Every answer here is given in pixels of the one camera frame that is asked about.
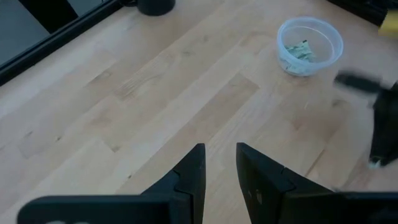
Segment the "wooden tabletop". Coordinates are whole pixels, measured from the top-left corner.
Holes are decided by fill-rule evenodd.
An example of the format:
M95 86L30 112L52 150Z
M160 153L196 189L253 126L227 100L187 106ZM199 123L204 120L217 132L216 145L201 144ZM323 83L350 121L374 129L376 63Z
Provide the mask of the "wooden tabletop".
M345 51L311 78L284 73L276 35L314 16ZM366 165L368 99L340 68L398 79L398 47L319 0L183 0L162 17L123 8L0 87L0 223L42 195L139 194L206 144L204 223L249 223L235 144L343 190L398 190L398 165Z

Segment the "black mount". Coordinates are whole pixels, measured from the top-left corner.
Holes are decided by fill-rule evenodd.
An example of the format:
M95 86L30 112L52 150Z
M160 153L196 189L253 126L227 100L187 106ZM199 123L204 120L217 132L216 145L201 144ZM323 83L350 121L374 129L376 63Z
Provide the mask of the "black mount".
M172 170L140 195L42 197L19 211L17 223L201 224L205 189L205 145L197 144Z
M397 193L332 192L244 143L239 183L252 224L397 223Z

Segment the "clear plastic bowl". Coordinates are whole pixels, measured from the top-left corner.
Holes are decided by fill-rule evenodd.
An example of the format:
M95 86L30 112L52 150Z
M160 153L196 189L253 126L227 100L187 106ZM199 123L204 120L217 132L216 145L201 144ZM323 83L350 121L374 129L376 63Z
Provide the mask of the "clear plastic bowl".
M290 54L285 46L297 45L307 40L316 55L313 62L300 60ZM338 31L325 21L312 17L287 20L278 31L280 66L289 74L306 77L335 63L343 53L343 39Z

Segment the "bowl rim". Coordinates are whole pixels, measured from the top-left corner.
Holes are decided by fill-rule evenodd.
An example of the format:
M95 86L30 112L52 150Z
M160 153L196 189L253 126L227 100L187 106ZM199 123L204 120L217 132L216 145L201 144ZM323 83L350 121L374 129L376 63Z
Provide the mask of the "bowl rim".
M335 52L335 49L333 48L334 46L333 46L333 44L331 43L330 39L329 39L325 34L323 34L323 33L321 33L320 31L314 29L315 31L317 31L317 32L319 32L320 34L322 34L323 36L325 36L325 37L328 39L328 41L329 41L329 43L331 44L331 46L332 46L332 55L331 55L331 57L329 58L329 60L326 60L326 61L323 61L323 62L306 62L306 61L303 61L303 60L300 60L300 59L294 57L294 56L293 56L291 53L289 53L289 52L287 51L287 49L285 48L285 46L284 46L284 44L283 44L283 41L282 41L282 33L283 33L284 30L286 30L286 27L287 27L288 25L290 25L291 23L296 22L296 21L312 21L312 22L317 22L317 23L319 23L319 24L321 24L321 25L323 25L323 26L327 26L329 29L331 29L332 32L334 32L334 33L336 34L336 36L337 36L337 38L338 38L338 42L341 43L341 48L340 48L340 50L339 50L338 52ZM295 62L295 63L299 63L299 64L301 64L301 65L303 65L303 66L311 66L311 67L317 67L317 68L327 67L327 66L329 66L329 65L331 65L331 64L333 64L333 63L335 63L335 62L341 57L341 55L343 54L343 49L344 49L343 38L341 37L340 33L336 30L336 28L334 28L334 27L333 27L331 24L329 24L328 22L325 22L325 21L323 21L323 20L321 20L321 19L317 19L317 18L310 17L310 16L295 17L295 18L291 18L291 19L286 20L286 21L281 25L281 27L280 27L279 30L278 30L277 44L278 44L279 50L283 51L284 54L286 54L286 56L289 58L289 60L291 60L291 61L293 61L293 62Z

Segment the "blurred black tool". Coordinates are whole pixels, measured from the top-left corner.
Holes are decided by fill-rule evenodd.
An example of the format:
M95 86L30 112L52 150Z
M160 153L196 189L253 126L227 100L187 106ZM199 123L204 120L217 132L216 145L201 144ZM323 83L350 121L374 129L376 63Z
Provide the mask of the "blurred black tool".
M376 95L374 130L369 162L378 167L398 158L398 84L390 89L381 81L354 71L340 71L335 83Z

